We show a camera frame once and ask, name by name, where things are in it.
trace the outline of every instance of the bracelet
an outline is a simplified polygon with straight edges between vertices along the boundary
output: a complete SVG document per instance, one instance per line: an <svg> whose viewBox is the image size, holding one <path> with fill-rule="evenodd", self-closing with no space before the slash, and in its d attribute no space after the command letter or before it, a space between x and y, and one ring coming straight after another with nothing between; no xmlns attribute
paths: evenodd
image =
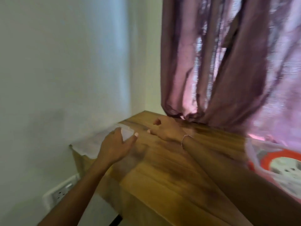
<svg viewBox="0 0 301 226"><path fill-rule="evenodd" d="M184 140L184 138L185 137L191 137L192 138L192 136L190 136L190 135L188 135L188 134L186 134L186 135L184 135L183 137L182 137L182 140L181 140L181 147L184 149L184 147L183 147L183 140Z"/></svg>

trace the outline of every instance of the pink curtain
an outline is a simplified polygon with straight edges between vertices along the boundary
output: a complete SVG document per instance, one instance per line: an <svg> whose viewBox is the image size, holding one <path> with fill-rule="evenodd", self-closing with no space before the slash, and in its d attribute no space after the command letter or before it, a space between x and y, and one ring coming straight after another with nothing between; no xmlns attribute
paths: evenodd
<svg viewBox="0 0 301 226"><path fill-rule="evenodd" d="M300 9L301 0L164 0L165 112L301 147Z"/></svg>

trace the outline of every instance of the wooden surface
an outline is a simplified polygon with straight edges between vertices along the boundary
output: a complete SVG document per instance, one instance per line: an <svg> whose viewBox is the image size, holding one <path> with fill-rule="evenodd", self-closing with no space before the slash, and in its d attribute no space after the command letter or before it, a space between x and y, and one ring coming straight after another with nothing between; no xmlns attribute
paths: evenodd
<svg viewBox="0 0 301 226"><path fill-rule="evenodd" d="M139 133L129 156L113 165L99 193L135 225L251 225L181 146L148 134L157 114L144 111L122 124ZM244 139L181 121L184 130L211 150L243 162ZM93 160L73 151L81 175Z"/></svg>

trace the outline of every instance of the forearm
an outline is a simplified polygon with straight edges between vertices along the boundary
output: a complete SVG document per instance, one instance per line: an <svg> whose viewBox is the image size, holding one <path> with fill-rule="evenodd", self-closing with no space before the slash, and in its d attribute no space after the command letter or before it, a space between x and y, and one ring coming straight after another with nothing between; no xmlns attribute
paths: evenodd
<svg viewBox="0 0 301 226"><path fill-rule="evenodd" d="M95 161L85 176L62 201L39 223L39 226L77 225L91 200L101 178L109 168L106 162Z"/></svg>
<svg viewBox="0 0 301 226"><path fill-rule="evenodd" d="M301 205L265 179L191 137L184 138L183 147L252 224L291 225L300 221Z"/></svg>

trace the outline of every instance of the power socket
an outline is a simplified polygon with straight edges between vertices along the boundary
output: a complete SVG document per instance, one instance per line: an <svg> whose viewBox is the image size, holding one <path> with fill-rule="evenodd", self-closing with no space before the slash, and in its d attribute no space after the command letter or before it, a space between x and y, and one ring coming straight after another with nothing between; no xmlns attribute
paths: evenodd
<svg viewBox="0 0 301 226"><path fill-rule="evenodd" d="M75 186L75 184L79 181L79 174L73 175L69 179L60 183L53 189L49 190L47 193L43 195L43 204L46 210L49 212L55 205L57 205L62 198Z"/></svg>

